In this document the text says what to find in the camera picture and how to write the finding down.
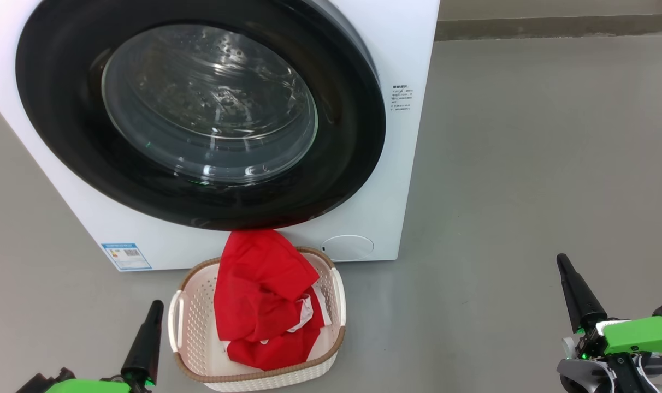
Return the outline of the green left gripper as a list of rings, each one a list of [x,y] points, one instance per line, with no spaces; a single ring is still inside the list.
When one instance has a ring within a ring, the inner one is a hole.
[[[153,393],[158,378],[163,312],[163,301],[151,303],[121,368],[123,379],[69,378],[53,384],[44,393]]]

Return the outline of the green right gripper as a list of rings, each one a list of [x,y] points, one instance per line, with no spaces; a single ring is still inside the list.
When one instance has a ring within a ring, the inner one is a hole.
[[[662,316],[608,319],[600,301],[574,269],[569,257],[560,253],[556,263],[572,331],[584,334],[574,345],[575,359],[589,360],[619,353],[662,353]]]

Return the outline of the red and white cloth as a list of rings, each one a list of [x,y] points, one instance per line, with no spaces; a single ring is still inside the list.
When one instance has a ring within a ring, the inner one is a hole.
[[[306,362],[331,324],[319,278],[277,231],[231,233],[214,291],[217,334],[229,359],[263,371]]]

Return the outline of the black round glass washer door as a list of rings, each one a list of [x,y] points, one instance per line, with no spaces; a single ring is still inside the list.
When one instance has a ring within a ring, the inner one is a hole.
[[[329,0],[43,0],[16,77],[69,170],[189,227],[310,221],[361,189],[387,139],[373,58]]]

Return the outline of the cream basket with brown rim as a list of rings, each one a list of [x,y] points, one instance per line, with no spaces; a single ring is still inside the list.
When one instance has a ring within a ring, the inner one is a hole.
[[[315,286],[326,299],[330,318],[307,361],[264,372],[229,360],[216,329],[214,291],[220,259],[213,258],[188,272],[168,310],[169,343],[177,366],[187,377],[218,393],[243,393],[298,385],[331,369],[346,331],[344,284],[334,262],[322,251],[309,247],[298,251],[320,276]]]

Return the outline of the white front-load washing machine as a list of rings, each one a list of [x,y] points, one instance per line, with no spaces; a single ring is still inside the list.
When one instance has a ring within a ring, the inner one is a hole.
[[[16,52],[23,27],[41,2],[0,0],[4,120],[101,249],[102,243],[135,243],[151,270],[189,269],[221,255],[232,231],[167,222],[120,204],[69,170],[37,134],[19,96]],[[376,168],[356,194],[310,221],[272,229],[296,246],[319,251],[320,244],[334,236],[364,236],[374,243],[374,250],[359,261],[394,260],[403,232],[439,0],[329,3],[353,25],[373,58],[385,102],[387,139]]]

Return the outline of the blue energy label sticker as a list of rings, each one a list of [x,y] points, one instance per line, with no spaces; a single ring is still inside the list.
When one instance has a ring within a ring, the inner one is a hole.
[[[135,243],[102,243],[111,262],[119,271],[148,271],[151,264]]]

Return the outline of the round white filter cover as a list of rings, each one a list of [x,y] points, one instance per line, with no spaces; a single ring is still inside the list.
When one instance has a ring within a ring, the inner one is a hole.
[[[359,261],[373,253],[374,243],[360,235],[339,235],[326,239],[320,250],[335,262]]]

